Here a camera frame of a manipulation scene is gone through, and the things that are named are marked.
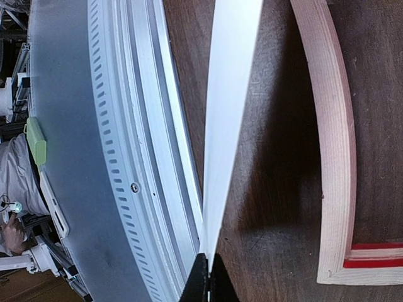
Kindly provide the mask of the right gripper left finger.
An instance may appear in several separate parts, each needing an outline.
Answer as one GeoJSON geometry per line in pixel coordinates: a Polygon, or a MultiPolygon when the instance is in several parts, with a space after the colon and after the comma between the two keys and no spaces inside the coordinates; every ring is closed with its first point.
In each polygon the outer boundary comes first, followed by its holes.
{"type": "Polygon", "coordinates": [[[207,302],[208,260],[204,253],[196,255],[179,302],[207,302]]]}

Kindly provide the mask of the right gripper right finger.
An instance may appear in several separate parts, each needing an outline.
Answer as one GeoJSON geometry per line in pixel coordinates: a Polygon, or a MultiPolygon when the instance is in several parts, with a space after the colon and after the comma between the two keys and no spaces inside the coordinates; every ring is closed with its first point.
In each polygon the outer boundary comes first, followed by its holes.
{"type": "Polygon", "coordinates": [[[240,302],[219,254],[215,254],[212,271],[210,273],[210,301],[240,302]]]}

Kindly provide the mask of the wooden picture frame red edge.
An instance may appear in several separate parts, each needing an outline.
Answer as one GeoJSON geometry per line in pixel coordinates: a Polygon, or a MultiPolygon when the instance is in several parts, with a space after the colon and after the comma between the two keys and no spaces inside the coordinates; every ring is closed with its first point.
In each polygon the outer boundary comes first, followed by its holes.
{"type": "Polygon", "coordinates": [[[357,156],[348,76],[325,1],[292,1],[314,96],[321,155],[322,215],[317,282],[402,284],[402,244],[353,243],[357,156]]]}

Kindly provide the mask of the white mat board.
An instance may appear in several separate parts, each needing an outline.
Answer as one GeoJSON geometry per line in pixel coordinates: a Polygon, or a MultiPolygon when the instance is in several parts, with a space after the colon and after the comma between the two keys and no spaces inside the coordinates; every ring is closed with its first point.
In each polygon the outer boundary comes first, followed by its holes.
{"type": "Polygon", "coordinates": [[[208,66],[202,250],[215,255],[229,194],[262,1],[216,1],[208,66]]]}

